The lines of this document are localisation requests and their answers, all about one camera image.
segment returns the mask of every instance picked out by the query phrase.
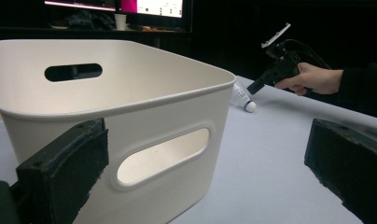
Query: human hand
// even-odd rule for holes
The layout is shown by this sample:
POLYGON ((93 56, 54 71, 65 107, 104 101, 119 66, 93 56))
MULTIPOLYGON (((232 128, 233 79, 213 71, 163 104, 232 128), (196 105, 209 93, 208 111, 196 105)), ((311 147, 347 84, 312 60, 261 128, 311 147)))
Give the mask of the human hand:
POLYGON ((300 73, 294 77, 285 78, 274 87, 282 90, 289 88, 298 96, 305 95, 306 88, 320 94, 338 92, 343 70, 331 70, 313 66, 309 63, 299 63, 300 73))

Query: white ball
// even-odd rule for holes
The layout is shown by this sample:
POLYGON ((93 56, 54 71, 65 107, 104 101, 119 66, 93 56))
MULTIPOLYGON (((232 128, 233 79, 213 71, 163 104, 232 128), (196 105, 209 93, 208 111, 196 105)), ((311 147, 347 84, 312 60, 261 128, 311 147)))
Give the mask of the white ball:
POLYGON ((249 113, 253 113, 253 112, 255 112, 256 107, 257 107, 256 103, 252 101, 249 104, 247 104, 247 106, 244 108, 244 110, 246 110, 249 113))

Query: desk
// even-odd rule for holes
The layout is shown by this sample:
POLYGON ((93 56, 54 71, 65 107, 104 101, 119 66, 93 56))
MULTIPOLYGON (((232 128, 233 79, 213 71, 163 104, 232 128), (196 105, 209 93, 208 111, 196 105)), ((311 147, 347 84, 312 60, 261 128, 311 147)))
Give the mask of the desk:
MULTIPOLYGON (((255 113, 230 107, 209 191, 171 224, 362 223, 304 165, 304 153, 314 118, 374 138, 377 119, 268 86, 252 98, 255 113)), ((17 165, 0 121, 0 179, 15 182, 17 165)))
POLYGON ((0 40, 5 39, 118 39, 138 42, 172 53, 189 56, 190 32, 142 32, 74 30, 47 28, 0 27, 0 40))

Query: black sleeve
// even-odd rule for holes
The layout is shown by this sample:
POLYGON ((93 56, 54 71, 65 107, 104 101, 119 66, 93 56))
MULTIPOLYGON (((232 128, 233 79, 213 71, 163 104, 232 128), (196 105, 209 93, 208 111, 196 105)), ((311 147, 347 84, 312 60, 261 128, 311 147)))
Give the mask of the black sleeve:
POLYGON ((337 101, 342 107, 377 118, 377 63, 364 69, 345 68, 337 101))

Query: pink screen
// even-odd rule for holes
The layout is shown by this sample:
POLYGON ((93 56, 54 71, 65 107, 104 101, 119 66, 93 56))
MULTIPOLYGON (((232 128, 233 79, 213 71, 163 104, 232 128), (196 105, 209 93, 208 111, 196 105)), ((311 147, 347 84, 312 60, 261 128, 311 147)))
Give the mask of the pink screen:
POLYGON ((136 0, 121 0, 121 11, 137 12, 136 0))

